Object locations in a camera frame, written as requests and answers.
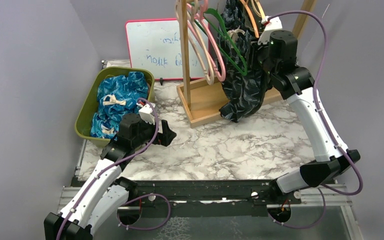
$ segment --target blue patterned fabric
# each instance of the blue patterned fabric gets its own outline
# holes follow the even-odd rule
[[[118,101],[126,101],[126,105],[104,105],[113,95]],[[99,102],[98,112],[92,120],[90,136],[94,138],[110,139],[119,130],[119,123],[125,114],[137,114],[138,98],[146,99],[148,85],[142,72],[131,71],[128,76],[114,76],[104,79],[97,91],[96,100]]]

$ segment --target green basket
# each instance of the green basket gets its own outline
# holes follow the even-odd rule
[[[95,82],[93,83],[92,88],[87,95],[86,100],[84,101],[83,107],[78,114],[77,120],[75,121],[75,132],[79,137],[89,140],[98,147],[103,148],[107,145],[110,140],[106,138],[91,137],[91,128],[92,128],[92,118],[94,114],[98,111],[98,87],[104,79],[125,75],[127,76],[129,72],[141,72],[145,76],[146,82],[150,85],[148,101],[155,102],[154,95],[154,83],[155,79],[152,73],[144,69],[129,68],[129,67],[118,67],[111,66],[101,70],[96,76]]]

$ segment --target wooden post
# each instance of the wooden post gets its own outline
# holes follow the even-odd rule
[[[188,40],[188,14],[186,3],[188,0],[181,1],[179,12],[180,47],[181,47],[181,66],[183,68],[183,95],[187,106],[191,107],[191,75],[189,70],[189,40]]]
[[[317,0],[304,0],[301,6],[301,10],[312,12],[316,6]],[[309,16],[304,14],[299,14],[296,18],[295,25],[293,26],[292,33],[297,38],[300,39],[301,35],[306,28],[307,20]]]

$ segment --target white marble surface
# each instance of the white marble surface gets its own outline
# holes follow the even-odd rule
[[[129,61],[109,61],[130,66]],[[194,129],[176,92],[180,82],[155,83],[160,119],[177,137],[170,146],[151,145],[121,174],[131,180],[273,179],[314,159],[307,135],[284,101],[265,105],[239,123],[220,120]],[[95,168],[101,149],[87,142],[79,180]]]

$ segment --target clothes hanger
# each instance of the clothes hanger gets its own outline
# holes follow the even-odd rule
[[[261,6],[261,3],[259,0],[251,0],[252,8],[254,9],[254,12],[259,16],[261,19],[264,19],[266,15],[264,14],[263,7]]]
[[[245,8],[246,12],[248,13],[249,20],[251,21],[252,28],[254,29],[255,37],[256,38],[260,38],[259,29],[257,27],[256,20],[254,18],[253,12],[251,11],[250,7],[248,6],[248,1],[249,0],[246,0],[246,2],[245,2],[245,0],[239,0],[239,1],[242,3],[243,7]]]
[[[229,36],[228,34],[228,31],[226,30],[226,25],[225,25],[225,21],[223,20],[223,17],[220,15],[220,13],[214,9],[214,8],[208,8],[207,11],[205,11],[205,14],[206,15],[212,15],[217,21],[218,21],[218,24],[219,26],[216,26],[212,21],[210,21],[206,15],[203,16],[203,18],[205,20],[207,20],[207,22],[211,25],[211,27],[219,34],[219,36],[221,38],[223,38],[226,42],[229,42],[230,45],[233,47],[233,50],[236,52],[237,56],[239,57],[239,60],[242,62],[243,64],[243,69],[240,68],[236,62],[231,58],[231,56],[229,54],[227,54],[223,49],[222,47],[217,44],[218,46],[218,49],[220,50],[220,52],[224,55],[224,57],[233,65],[233,67],[235,67],[238,72],[243,75],[243,76],[246,76],[248,74],[248,64],[247,64],[247,61],[245,60],[245,58],[241,55],[241,52],[239,51],[238,47],[236,46],[235,42],[232,40],[232,38]],[[201,24],[199,23],[199,21],[195,20],[195,24],[204,32],[204,27],[201,26]]]
[[[191,4],[187,4],[187,7],[189,10],[191,10],[193,8]],[[214,49],[215,55],[217,56],[218,62],[220,63],[220,68],[221,68],[220,71],[218,71],[218,66],[215,63],[215,61],[213,60],[213,58],[211,56],[209,56],[209,58],[211,61],[212,68],[215,71],[215,75],[217,76],[217,78],[220,82],[223,82],[226,79],[226,66],[225,66],[225,63],[223,61],[222,54],[220,53],[219,46],[217,45],[216,40],[213,37],[213,34],[210,32],[208,25],[204,23],[204,12],[207,11],[207,9],[208,9],[208,0],[204,0],[204,4],[199,6],[199,13],[196,13],[194,15],[195,21],[197,19],[198,22],[200,23],[200,25],[203,27],[203,29],[202,28],[200,28],[200,29],[203,30],[205,35],[207,35],[208,40],[209,40],[212,48]]]
[[[177,21],[179,21],[180,17],[179,17],[179,6],[180,4],[180,1],[176,1],[176,4],[175,4],[175,12],[176,12],[176,19]],[[198,12],[198,9],[194,8],[192,10],[192,13],[197,13]],[[193,36],[195,37],[195,39],[198,41],[199,45],[201,46],[201,48],[203,49],[203,52],[205,54],[205,58],[207,60],[207,63],[208,63],[208,66],[207,64],[204,62],[203,60],[203,57],[201,56],[200,54],[200,51],[199,51],[199,48],[198,46],[196,46],[195,42],[194,42],[194,39],[192,38],[192,36],[190,34],[187,35],[187,38],[188,38],[188,41],[190,43],[190,45],[192,46],[193,48],[193,51],[195,52],[196,54],[196,57],[198,58],[198,62],[202,68],[202,71],[204,73],[204,78],[205,80],[207,81],[208,84],[213,84],[214,83],[214,70],[212,67],[210,67],[210,54],[208,53],[208,50],[206,49],[205,47],[205,44],[204,44],[204,41],[203,41],[203,38],[201,36],[201,34],[199,33],[199,31],[195,31],[193,25],[190,23],[189,19],[191,19],[191,13],[187,12],[187,27],[188,29],[192,32]]]

